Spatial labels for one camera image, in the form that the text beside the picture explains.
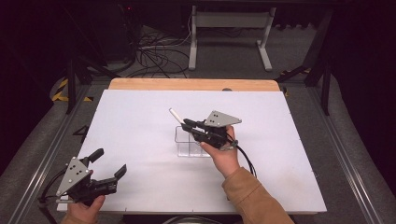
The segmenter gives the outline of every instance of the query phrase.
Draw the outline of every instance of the floor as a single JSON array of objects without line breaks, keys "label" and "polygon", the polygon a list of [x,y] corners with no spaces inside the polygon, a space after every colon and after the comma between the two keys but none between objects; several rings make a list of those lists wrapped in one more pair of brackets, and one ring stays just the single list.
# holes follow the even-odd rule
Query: floor
[{"label": "floor", "polygon": [[[312,27],[287,28],[283,31],[273,28],[266,48],[274,70],[268,73],[264,71],[260,54],[255,47],[255,41],[260,38],[262,31],[244,30],[236,37],[226,35],[230,32],[201,32],[198,36],[196,69],[186,70],[184,74],[169,73],[170,76],[274,79],[282,71],[301,65],[315,35]],[[188,39],[172,49],[188,54]],[[167,51],[166,57],[178,66],[188,65],[188,58],[176,51]],[[116,69],[120,66],[114,63],[109,68]],[[173,63],[166,69],[176,71],[178,66]],[[135,63],[119,75],[130,77],[142,68],[144,66]],[[136,77],[163,77],[157,70]],[[332,78],[330,116],[327,117],[318,107],[320,84],[315,88],[306,88],[304,78],[304,74],[297,75],[281,83],[280,87],[287,90],[286,100],[308,159],[317,174],[328,212],[313,216],[293,216],[295,222],[396,223],[395,197],[376,170],[350,120],[337,81]],[[53,91],[56,91],[60,82],[61,80],[54,84]],[[46,223],[47,220],[37,209],[35,198],[64,164],[71,157],[77,156],[82,137],[75,135],[75,132],[90,125],[101,94],[109,82],[108,77],[93,76],[90,86],[78,85],[78,99],[81,101],[68,116],[65,114],[67,102],[54,102],[52,109],[35,127],[0,177],[0,223]],[[92,97],[93,100],[83,101],[84,97]],[[54,183],[49,194],[54,194],[57,186],[59,181]],[[60,222],[64,213],[56,211],[55,203],[49,204],[49,210]],[[119,223],[121,220],[120,215],[100,216],[101,223]]]}]

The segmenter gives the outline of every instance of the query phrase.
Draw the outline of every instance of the human hand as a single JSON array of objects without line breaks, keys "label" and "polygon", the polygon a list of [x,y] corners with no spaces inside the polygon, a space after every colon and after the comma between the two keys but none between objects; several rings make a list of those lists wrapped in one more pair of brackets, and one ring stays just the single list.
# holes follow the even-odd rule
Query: human hand
[{"label": "human hand", "polygon": [[105,202],[105,198],[104,195],[97,197],[91,206],[87,206],[84,203],[69,203],[67,205],[67,214],[84,222],[96,223],[97,215]]},{"label": "human hand", "polygon": [[[232,139],[235,139],[235,134],[233,132],[233,126],[226,127],[227,134],[231,136]],[[227,178],[234,171],[239,169],[241,166],[238,162],[238,151],[236,148],[231,150],[218,150],[215,147],[210,146],[208,143],[202,142],[200,144],[201,148],[204,149],[213,159],[213,162],[216,165],[216,168]]]}]

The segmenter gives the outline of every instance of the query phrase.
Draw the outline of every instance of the white board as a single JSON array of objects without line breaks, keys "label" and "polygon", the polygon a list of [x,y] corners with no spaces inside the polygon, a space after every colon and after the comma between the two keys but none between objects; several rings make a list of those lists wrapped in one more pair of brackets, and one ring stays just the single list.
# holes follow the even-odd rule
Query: white board
[{"label": "white board", "polygon": [[[234,213],[221,187],[224,178],[211,158],[177,156],[175,118],[203,120],[212,110],[240,118],[239,146],[258,179],[289,213],[325,212],[318,183],[281,91],[106,90],[78,157],[97,148],[105,155],[90,164],[92,178],[128,171],[102,211],[136,213]],[[248,164],[239,154],[242,166]],[[58,210],[65,211],[60,204]]]}]

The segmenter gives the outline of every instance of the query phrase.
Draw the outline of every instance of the metal frame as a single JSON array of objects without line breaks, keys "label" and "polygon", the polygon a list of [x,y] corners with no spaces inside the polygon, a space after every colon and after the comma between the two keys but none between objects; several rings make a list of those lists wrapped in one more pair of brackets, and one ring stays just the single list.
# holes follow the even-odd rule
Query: metal frame
[{"label": "metal frame", "polygon": [[261,40],[257,40],[257,47],[262,56],[265,71],[272,71],[272,65],[265,50],[265,44],[270,34],[271,25],[274,20],[276,8],[272,7],[269,12],[261,13],[238,13],[238,12],[201,12],[192,6],[191,12],[191,47],[189,69],[196,67],[197,57],[197,27],[255,27],[264,28]]}]

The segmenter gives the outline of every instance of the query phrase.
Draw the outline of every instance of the tan sleeve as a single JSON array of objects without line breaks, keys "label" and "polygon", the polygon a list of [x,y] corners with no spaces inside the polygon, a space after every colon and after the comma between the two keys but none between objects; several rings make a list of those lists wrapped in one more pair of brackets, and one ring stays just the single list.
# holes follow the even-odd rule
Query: tan sleeve
[{"label": "tan sleeve", "polygon": [[72,217],[69,214],[66,214],[64,219],[62,219],[61,224],[96,224],[97,222],[85,222],[81,221],[80,219],[76,217]]},{"label": "tan sleeve", "polygon": [[245,168],[229,175],[222,186],[244,224],[293,223],[280,203]]}]

